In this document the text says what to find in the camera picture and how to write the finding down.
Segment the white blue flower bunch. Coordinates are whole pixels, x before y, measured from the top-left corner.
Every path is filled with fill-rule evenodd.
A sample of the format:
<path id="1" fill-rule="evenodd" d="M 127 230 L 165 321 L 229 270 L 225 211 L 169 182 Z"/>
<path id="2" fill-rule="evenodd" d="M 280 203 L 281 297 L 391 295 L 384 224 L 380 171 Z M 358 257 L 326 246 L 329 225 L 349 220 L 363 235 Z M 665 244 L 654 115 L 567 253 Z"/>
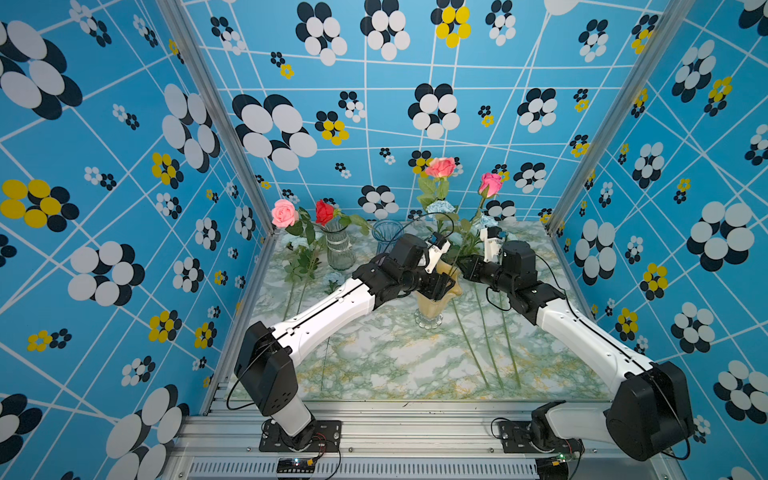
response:
<path id="1" fill-rule="evenodd" d="M 478 287 L 476 287 L 476 286 L 473 287 L 473 291 L 474 291 L 474 296 L 475 296 L 475 300 L 476 300 L 476 303 L 477 303 L 477 308 L 478 308 L 478 311 L 479 311 L 479 315 L 480 315 L 480 318 L 481 318 L 481 323 L 482 323 L 482 328 L 483 328 L 483 336 L 484 336 L 484 339 L 485 339 L 485 344 L 486 344 L 486 349 L 488 351 L 488 356 L 489 356 L 489 359 L 491 361 L 491 365 L 493 367 L 493 370 L 494 370 L 494 373 L 495 373 L 495 376 L 496 376 L 496 379 L 497 379 L 497 383 L 499 384 L 500 389 L 503 390 L 504 389 L 504 383 L 503 383 L 500 371 L 498 369 L 498 365 L 496 363 L 496 357 L 494 355 L 494 351 L 493 351 L 493 348 L 492 348 L 492 345 L 491 345 L 491 338 L 490 338 L 490 335 L 489 335 L 488 324 L 487 324 L 487 321 L 486 321 L 486 318 L 485 318 L 485 313 L 484 313 L 483 306 L 482 306 L 482 303 L 481 303 Z"/>

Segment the yellow fluted glass vase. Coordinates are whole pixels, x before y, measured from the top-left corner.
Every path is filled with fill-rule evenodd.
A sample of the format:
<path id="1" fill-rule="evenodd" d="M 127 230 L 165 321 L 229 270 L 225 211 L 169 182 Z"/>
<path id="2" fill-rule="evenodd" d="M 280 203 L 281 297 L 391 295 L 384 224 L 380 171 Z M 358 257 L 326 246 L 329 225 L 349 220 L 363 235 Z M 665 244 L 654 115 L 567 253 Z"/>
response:
<path id="1" fill-rule="evenodd" d="M 439 274 L 448 275 L 454 280 L 454 284 L 440 300 L 431 300 L 421 293 L 415 293 L 418 304 L 418 310 L 415 312 L 415 321 L 420 328 L 425 330 L 435 330 L 440 327 L 444 320 L 443 312 L 449 302 L 463 293 L 458 283 L 459 270 L 440 260 L 435 267 L 435 271 Z"/>

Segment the pink and blue flower bunch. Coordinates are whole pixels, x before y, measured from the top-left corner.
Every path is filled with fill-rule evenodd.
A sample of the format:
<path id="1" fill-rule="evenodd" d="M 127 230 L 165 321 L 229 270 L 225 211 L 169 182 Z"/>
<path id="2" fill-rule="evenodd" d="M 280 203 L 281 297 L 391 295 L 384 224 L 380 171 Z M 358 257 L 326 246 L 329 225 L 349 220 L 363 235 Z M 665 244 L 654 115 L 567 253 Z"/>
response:
<path id="1" fill-rule="evenodd" d="M 462 217 L 460 208 L 448 201 L 450 177 L 455 170 L 454 158 L 433 159 L 426 168 L 426 176 L 419 179 L 421 195 L 417 198 L 425 216 L 435 221 L 435 231 L 451 242 L 443 260 L 452 266 L 456 266 L 463 257 L 479 254 L 481 230 L 498 226 L 485 210 L 503 186 L 499 174 L 483 174 L 477 191 L 478 204 L 471 215 Z"/>

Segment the purple blue glass vase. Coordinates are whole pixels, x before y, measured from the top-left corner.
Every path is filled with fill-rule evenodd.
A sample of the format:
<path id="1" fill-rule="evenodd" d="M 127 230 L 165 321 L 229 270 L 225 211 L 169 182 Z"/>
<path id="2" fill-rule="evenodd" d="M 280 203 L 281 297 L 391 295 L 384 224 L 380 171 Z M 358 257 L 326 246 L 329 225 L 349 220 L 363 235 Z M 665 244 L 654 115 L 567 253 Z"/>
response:
<path id="1" fill-rule="evenodd" d="M 371 233 L 376 241 L 376 254 L 390 250 L 402 234 L 401 227 L 402 223 L 390 219 L 378 220 L 374 223 Z"/>

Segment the clear ribbed glass vase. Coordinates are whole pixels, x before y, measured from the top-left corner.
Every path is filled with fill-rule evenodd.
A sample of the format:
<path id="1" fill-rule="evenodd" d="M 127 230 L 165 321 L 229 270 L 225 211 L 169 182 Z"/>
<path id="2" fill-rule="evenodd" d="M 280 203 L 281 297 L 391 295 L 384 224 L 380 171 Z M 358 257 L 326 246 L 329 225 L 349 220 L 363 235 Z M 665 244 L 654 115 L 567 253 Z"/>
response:
<path id="1" fill-rule="evenodd" d="M 329 266 L 337 271 L 350 269 L 355 264 L 356 257 L 352 251 L 347 226 L 342 224 L 341 218 L 334 218 L 323 226 L 322 230 Z"/>

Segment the red rose stem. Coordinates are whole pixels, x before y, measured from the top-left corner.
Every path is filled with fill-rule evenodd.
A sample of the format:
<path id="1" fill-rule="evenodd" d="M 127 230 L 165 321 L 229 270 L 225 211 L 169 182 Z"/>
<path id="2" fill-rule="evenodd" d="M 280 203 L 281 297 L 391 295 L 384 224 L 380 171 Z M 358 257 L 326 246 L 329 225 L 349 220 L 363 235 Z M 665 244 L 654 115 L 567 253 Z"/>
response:
<path id="1" fill-rule="evenodd" d="M 345 214 L 339 208 L 325 201 L 316 203 L 315 213 L 315 223 L 325 233 L 339 233 L 350 226 L 356 226 L 363 235 L 370 234 L 371 227 L 361 216 Z"/>

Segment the pink rose stem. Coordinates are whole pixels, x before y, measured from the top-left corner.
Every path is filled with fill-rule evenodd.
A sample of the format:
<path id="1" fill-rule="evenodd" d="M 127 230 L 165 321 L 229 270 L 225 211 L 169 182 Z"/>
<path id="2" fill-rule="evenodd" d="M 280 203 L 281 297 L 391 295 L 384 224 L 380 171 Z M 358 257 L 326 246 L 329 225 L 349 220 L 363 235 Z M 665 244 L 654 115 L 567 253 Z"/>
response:
<path id="1" fill-rule="evenodd" d="M 294 237 L 300 237 L 312 244 L 316 240 L 315 227 L 308 212 L 297 208 L 289 200 L 277 200 L 271 209 L 271 223 Z"/>

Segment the white blue flower stem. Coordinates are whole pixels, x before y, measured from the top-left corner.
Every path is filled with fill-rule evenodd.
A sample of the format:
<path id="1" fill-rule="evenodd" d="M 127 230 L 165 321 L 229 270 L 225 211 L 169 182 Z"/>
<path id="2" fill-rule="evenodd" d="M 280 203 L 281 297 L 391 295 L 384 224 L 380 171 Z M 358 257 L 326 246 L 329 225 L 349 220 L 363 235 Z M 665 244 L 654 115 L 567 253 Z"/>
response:
<path id="1" fill-rule="evenodd" d="M 450 305 L 451 305 L 451 308 L 452 308 L 452 310 L 454 312 L 454 315 L 456 317 L 456 321 L 457 321 L 457 323 L 459 325 L 460 331 L 462 333 L 462 337 L 463 337 L 463 339 L 464 339 L 464 341 L 466 343 L 466 346 L 468 348 L 470 356 L 471 356 L 471 358 L 472 358 L 472 360 L 473 360 L 473 362 L 474 362 L 474 364 L 475 364 L 475 366 L 476 366 L 476 368 L 478 370 L 478 374 L 480 375 L 480 378 L 482 379 L 483 384 L 485 385 L 485 387 L 490 387 L 490 384 L 489 384 L 489 382 L 487 380 L 487 377 L 485 376 L 485 373 L 484 373 L 484 371 L 482 369 L 482 366 L 480 365 L 480 362 L 479 362 L 479 360 L 477 358 L 477 355 L 475 354 L 475 351 L 474 351 L 473 346 L 472 346 L 472 342 L 470 341 L 470 338 L 469 338 L 469 336 L 467 334 L 467 330 L 465 329 L 464 324 L 463 324 L 463 322 L 461 320 L 461 316 L 459 314 L 459 310 L 458 310 L 458 307 L 457 307 L 457 305 L 455 303 L 455 300 L 453 300 L 453 299 L 450 300 Z"/>

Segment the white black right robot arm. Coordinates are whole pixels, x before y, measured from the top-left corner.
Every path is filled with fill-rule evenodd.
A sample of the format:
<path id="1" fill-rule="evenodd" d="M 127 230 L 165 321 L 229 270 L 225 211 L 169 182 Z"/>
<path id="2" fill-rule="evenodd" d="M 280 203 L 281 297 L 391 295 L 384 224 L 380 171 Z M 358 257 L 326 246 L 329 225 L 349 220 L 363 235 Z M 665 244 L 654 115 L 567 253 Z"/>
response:
<path id="1" fill-rule="evenodd" d="M 537 256 L 524 241 L 507 241 L 499 259 L 481 255 L 458 261 L 462 276 L 506 296 L 512 310 L 554 336 L 606 385 L 609 406 L 579 407 L 552 401 L 535 409 L 530 436 L 540 451 L 562 440 L 612 443 L 645 461 L 689 443 L 695 426 L 687 377 L 671 362 L 657 363 L 629 349 L 578 313 L 559 288 L 538 278 Z"/>

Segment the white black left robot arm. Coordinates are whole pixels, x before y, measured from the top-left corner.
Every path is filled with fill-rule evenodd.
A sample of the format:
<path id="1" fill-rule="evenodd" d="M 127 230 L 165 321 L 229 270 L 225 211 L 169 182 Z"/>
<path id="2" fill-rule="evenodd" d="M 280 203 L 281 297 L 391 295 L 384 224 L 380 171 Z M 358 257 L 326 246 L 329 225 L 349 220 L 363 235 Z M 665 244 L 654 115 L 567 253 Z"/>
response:
<path id="1" fill-rule="evenodd" d="M 262 416 L 278 426 L 283 445 L 303 450 L 319 437 L 314 415 L 298 396 L 296 367 L 342 327 L 389 301 L 413 292 L 443 299 L 456 284 L 437 269 L 449 249 L 440 233 L 426 240 L 405 234 L 307 310 L 273 326 L 258 321 L 248 327 L 233 373 Z"/>

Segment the small green circuit board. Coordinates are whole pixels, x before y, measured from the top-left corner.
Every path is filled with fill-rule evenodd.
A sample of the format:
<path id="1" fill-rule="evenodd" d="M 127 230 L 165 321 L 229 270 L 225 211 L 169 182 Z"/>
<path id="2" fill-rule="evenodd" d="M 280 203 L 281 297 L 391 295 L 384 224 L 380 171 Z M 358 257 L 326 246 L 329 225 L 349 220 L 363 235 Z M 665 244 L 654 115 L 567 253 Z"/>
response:
<path id="1" fill-rule="evenodd" d="M 311 477 L 316 470 L 315 458 L 280 458 L 276 466 L 278 477 Z"/>

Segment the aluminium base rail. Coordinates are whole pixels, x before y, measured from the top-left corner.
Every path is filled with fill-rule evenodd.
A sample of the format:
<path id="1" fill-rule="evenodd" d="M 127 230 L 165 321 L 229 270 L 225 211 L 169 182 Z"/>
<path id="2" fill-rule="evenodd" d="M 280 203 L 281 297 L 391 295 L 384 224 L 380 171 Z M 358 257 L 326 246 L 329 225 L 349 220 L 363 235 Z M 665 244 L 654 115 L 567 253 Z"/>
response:
<path id="1" fill-rule="evenodd" d="M 617 447 L 569 441 L 550 453 L 506 432 L 530 402 L 311 401 L 326 433 L 294 452 L 252 407 L 215 402 L 183 426 L 166 479 L 567 479 L 572 471 L 631 469 Z M 315 458 L 311 477 L 278 477 L 280 458 Z"/>

